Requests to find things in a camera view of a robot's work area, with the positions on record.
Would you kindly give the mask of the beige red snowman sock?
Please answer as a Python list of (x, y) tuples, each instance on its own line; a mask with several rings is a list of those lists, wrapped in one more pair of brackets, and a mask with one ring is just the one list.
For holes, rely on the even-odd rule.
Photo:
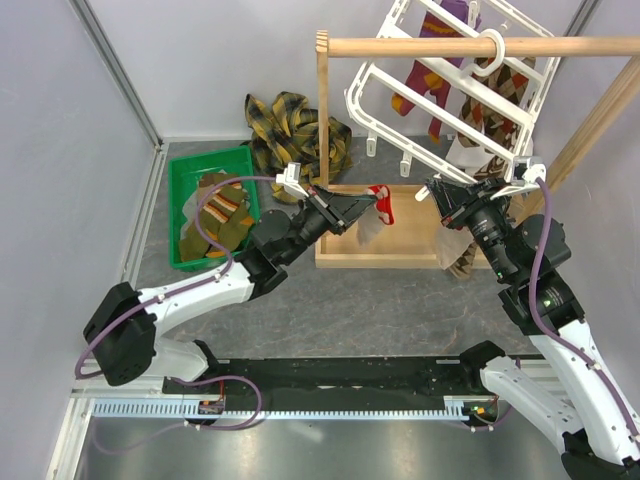
[(385, 227), (395, 223), (391, 190), (386, 184), (372, 185), (363, 191), (376, 201), (357, 222), (356, 239), (360, 247), (368, 245)]

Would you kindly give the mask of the red white snowman sock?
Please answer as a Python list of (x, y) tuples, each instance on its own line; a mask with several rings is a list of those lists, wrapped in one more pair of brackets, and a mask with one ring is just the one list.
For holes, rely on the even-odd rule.
[(439, 226), (435, 234), (434, 251), (442, 270), (451, 267), (473, 243), (473, 237), (467, 229), (456, 230)]

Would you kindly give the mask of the beige brown argyle sock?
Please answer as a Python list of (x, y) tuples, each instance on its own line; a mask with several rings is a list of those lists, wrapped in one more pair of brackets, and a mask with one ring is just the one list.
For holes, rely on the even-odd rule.
[(467, 249), (447, 268), (447, 271), (458, 280), (466, 280), (471, 276), (478, 245), (473, 242)]

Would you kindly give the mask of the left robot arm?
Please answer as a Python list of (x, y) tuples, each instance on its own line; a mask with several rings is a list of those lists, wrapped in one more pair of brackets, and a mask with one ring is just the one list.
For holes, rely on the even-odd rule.
[(170, 341), (165, 333), (209, 311), (255, 300), (287, 277), (286, 266), (327, 233), (341, 235), (377, 202), (373, 194), (331, 192), (314, 185), (289, 216), (264, 213), (246, 248), (216, 269), (156, 288), (135, 290), (129, 282), (111, 287), (85, 326), (86, 354), (98, 375), (116, 387), (144, 374), (173, 377), (198, 393), (219, 382), (219, 369), (201, 341)]

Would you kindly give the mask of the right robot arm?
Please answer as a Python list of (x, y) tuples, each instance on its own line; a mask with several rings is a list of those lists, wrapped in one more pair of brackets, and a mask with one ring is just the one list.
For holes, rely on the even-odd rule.
[(552, 368), (566, 392), (559, 400), (532, 380), (503, 350), (484, 341), (460, 356), (458, 381), (467, 392), (485, 389), (507, 402), (557, 449), (572, 479), (636, 479), (639, 415), (612, 378), (576, 295), (557, 268), (571, 256), (561, 223), (552, 216), (551, 193), (534, 185), (544, 211), (519, 225), (508, 218), (508, 185), (497, 178), (457, 184), (426, 181), (441, 223), (467, 229), (504, 290), (509, 319)]

